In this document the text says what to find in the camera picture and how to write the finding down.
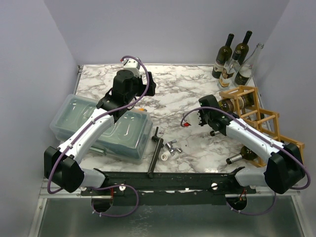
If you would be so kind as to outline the green bottle rack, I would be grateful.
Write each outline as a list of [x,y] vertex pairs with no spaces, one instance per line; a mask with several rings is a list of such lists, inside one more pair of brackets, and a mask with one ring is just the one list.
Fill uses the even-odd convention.
[[[261,113],[260,114],[260,119],[264,119],[264,118],[265,118],[265,115],[263,113]],[[249,115],[249,116],[245,117],[245,119],[250,120],[250,121],[255,121],[255,120],[257,120],[257,114]],[[210,136],[214,137],[214,136],[216,136],[216,135],[218,135],[220,133],[221,133],[220,131],[212,130],[212,131],[210,131],[209,134],[210,134]]]

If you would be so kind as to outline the square clear liquor bottle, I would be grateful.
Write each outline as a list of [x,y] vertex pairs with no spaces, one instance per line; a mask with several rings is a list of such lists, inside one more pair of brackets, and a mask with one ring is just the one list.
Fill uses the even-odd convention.
[[241,51],[236,50],[233,53],[233,56],[230,60],[228,60],[223,67],[223,71],[219,77],[217,86],[220,90],[224,91],[229,89],[231,86],[234,77],[240,69],[239,58],[241,56]]

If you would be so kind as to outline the green bottle white label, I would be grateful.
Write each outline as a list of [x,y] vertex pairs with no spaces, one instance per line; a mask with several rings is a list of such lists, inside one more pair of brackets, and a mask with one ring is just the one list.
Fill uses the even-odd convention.
[[231,44],[234,39],[234,36],[234,34],[229,34],[225,45],[222,46],[218,51],[212,70],[212,76],[216,79],[219,79],[223,71],[225,62],[228,61],[232,55]]

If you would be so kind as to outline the green bottle silver neck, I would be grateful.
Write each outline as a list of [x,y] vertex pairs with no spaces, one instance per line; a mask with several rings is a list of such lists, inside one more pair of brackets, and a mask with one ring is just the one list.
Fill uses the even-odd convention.
[[[225,98],[218,102],[220,108],[227,112],[232,113],[237,111],[234,99]],[[254,105],[254,98],[252,94],[246,94],[238,98],[239,109],[245,109]]]

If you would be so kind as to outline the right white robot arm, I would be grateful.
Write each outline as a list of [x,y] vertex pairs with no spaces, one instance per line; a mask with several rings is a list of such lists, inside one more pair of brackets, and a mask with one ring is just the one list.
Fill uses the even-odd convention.
[[239,141],[266,163],[261,168],[242,168],[237,171],[227,181],[230,192],[237,194],[246,186],[263,186],[283,194],[305,177],[297,145],[283,144],[269,138],[237,115],[224,112],[214,95],[204,96],[198,102],[201,106],[201,126],[207,124],[214,131]]

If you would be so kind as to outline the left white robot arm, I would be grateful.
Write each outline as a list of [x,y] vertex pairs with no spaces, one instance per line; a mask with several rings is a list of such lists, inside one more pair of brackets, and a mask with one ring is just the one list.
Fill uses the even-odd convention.
[[120,70],[112,88],[99,100],[89,119],[58,148],[48,147],[44,152],[44,175],[47,185],[52,183],[69,193],[79,187],[92,188],[97,194],[109,191],[105,174],[95,169],[82,169],[83,156],[101,134],[113,126],[129,107],[144,96],[154,96],[156,83],[151,72],[146,72],[147,84],[130,70]]

